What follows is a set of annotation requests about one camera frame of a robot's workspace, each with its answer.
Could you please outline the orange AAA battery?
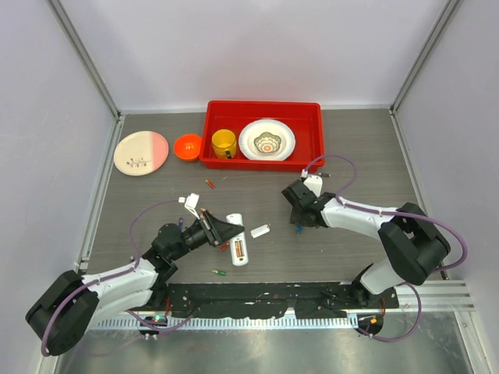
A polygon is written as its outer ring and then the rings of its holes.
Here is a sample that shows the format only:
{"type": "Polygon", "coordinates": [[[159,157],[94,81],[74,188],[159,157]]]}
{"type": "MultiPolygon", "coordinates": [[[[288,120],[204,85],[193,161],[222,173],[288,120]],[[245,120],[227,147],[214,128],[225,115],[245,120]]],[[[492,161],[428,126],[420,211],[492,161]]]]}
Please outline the orange AAA battery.
{"type": "Polygon", "coordinates": [[[235,241],[235,253],[238,258],[244,257],[244,248],[241,240],[235,241]]]}

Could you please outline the white battery cover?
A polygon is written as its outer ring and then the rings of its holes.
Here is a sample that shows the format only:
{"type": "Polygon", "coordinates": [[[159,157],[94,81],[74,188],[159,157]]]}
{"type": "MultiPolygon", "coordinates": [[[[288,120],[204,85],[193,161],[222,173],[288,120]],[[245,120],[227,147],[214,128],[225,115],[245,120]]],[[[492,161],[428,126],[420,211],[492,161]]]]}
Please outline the white battery cover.
{"type": "Polygon", "coordinates": [[[258,228],[254,228],[250,234],[253,238],[259,238],[262,235],[268,234],[270,232],[270,225],[264,224],[259,226],[258,228]]]}

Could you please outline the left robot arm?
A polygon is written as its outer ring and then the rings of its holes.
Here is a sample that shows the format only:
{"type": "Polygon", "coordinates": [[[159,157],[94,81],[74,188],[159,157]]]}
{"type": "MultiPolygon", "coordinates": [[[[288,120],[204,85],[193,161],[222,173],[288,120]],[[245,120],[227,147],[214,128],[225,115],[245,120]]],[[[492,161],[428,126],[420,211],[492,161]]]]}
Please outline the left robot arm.
{"type": "Polygon", "coordinates": [[[165,224],[150,248],[134,262],[94,275],[60,274],[28,310],[25,320],[41,340],[44,357],[71,350],[94,325],[120,312],[145,306],[159,310],[176,260],[203,245],[216,247],[242,234],[240,223],[204,210],[187,228],[165,224]]]}

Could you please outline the white remote control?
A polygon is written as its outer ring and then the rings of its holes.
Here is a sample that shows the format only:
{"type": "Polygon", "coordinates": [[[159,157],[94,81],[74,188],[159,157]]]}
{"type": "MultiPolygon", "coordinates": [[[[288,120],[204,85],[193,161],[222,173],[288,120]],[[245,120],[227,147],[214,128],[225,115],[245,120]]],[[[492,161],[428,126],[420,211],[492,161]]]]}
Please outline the white remote control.
{"type": "MultiPolygon", "coordinates": [[[[231,213],[226,216],[227,222],[243,226],[242,215],[240,213],[231,213]]],[[[249,262],[248,249],[245,233],[242,232],[229,241],[233,266],[245,266],[249,262]]]]}

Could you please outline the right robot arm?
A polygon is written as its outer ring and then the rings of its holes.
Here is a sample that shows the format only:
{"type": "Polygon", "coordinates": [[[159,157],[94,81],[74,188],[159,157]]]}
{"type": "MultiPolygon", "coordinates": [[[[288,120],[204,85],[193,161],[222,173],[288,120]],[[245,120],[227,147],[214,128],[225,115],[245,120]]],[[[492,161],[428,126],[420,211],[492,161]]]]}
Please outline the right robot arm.
{"type": "Polygon", "coordinates": [[[292,206],[290,222],[308,228],[337,228],[373,238],[386,259],[367,266],[352,281],[351,295],[368,308],[395,285],[421,285],[450,253],[447,239],[414,203],[400,208],[355,204],[332,192],[316,194],[307,178],[281,191],[292,206]]]}

